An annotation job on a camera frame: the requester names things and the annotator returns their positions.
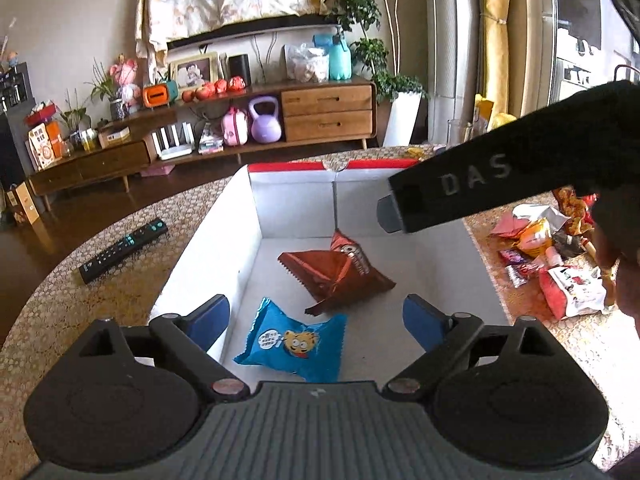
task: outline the yellow curtain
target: yellow curtain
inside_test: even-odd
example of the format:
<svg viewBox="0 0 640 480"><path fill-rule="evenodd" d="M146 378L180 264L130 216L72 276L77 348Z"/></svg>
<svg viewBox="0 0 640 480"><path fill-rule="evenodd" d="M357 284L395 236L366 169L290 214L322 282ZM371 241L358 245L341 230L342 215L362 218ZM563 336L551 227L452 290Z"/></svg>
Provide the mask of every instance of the yellow curtain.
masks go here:
<svg viewBox="0 0 640 480"><path fill-rule="evenodd" d="M484 0L484 96L494 102L492 116L509 104L509 0Z"/></svg>

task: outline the white router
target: white router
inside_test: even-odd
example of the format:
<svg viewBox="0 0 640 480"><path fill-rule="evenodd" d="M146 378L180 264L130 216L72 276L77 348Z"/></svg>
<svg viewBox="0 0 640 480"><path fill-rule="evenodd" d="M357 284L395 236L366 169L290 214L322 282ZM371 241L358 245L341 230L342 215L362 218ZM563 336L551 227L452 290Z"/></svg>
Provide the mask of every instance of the white router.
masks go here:
<svg viewBox="0 0 640 480"><path fill-rule="evenodd" d="M156 152L158 153L158 157L160 157L160 160L171 160L172 158L189 155L193 152L195 142L193 139L193 130L191 129L191 123L182 123L182 132L184 134L184 140L186 142L185 144L180 144L180 139L178 138L178 132L175 124L171 124L170 126L167 126L167 128L171 130L171 140L173 142L171 142L171 140L169 140L169 138L167 137L165 126L160 128L160 139L158 139L158 132L153 132L152 134L154 146L156 147Z"/></svg>

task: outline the purple kettlebell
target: purple kettlebell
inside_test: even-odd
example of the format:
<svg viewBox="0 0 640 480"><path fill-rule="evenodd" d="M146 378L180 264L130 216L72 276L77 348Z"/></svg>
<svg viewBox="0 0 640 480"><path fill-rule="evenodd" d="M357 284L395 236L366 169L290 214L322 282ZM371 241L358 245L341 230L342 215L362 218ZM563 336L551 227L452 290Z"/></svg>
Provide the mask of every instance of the purple kettlebell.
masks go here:
<svg viewBox="0 0 640 480"><path fill-rule="evenodd" d="M258 115L254 106L258 103L272 103L275 110L273 115ZM251 136L255 142L268 144L276 142L282 136L282 127L278 122L278 100L270 95L263 95L249 101L249 113L254 118L254 124L251 126Z"/></svg>

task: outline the patterned tablecloth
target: patterned tablecloth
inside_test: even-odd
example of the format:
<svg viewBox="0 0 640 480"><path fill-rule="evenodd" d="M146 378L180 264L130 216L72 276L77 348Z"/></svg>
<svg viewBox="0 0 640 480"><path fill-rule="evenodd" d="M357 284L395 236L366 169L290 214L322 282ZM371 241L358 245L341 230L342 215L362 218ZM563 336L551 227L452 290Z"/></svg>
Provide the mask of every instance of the patterned tablecloth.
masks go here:
<svg viewBox="0 0 640 480"><path fill-rule="evenodd" d="M404 148L324 155L329 167L354 158L398 158ZM95 235L66 257L40 284L18 316L0 352L0 478L20 478L37 457L22 423L24 403L44 374L92 320L114 317L122 325L144 324L170 271L228 179L190 189L148 206ZM552 203L550 194L526 202ZM594 463L609 468L640 442L640 342L632 321L619 311L556 322L536 282L514 289L498 259L503 240L488 233L513 205L465 219L466 226L510 319L533 314L541 319L601 389L610 406L607 433ZM171 226L170 238L124 261L91 288L73 271L95 253L159 216ZM586 260L581 264L589 265Z"/></svg>

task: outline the kettlebell handle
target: kettlebell handle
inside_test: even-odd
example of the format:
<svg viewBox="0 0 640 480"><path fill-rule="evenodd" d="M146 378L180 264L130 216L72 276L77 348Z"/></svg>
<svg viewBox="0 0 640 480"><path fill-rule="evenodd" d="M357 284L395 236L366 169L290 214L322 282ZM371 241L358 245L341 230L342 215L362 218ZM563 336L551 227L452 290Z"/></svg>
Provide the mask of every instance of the kettlebell handle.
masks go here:
<svg viewBox="0 0 640 480"><path fill-rule="evenodd" d="M258 118L258 113L255 111L254 106L260 103L271 103L273 104L273 116L275 118L278 117L278 113L280 111L280 105L278 104L278 98L271 95L263 95L260 97L256 97L255 99L251 99L249 101L249 112L251 113L251 117L256 120Z"/></svg>

